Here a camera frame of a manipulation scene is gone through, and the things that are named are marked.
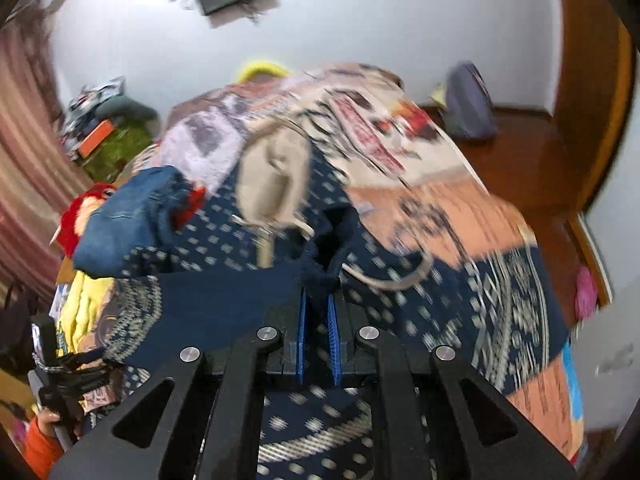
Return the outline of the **person's left hand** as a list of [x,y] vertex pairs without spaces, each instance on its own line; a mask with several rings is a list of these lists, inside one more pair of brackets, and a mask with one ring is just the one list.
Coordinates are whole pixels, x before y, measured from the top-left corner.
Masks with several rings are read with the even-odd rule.
[[37,426],[40,434],[48,438],[55,438],[55,425],[60,421],[61,416],[48,408],[43,408],[37,414]]

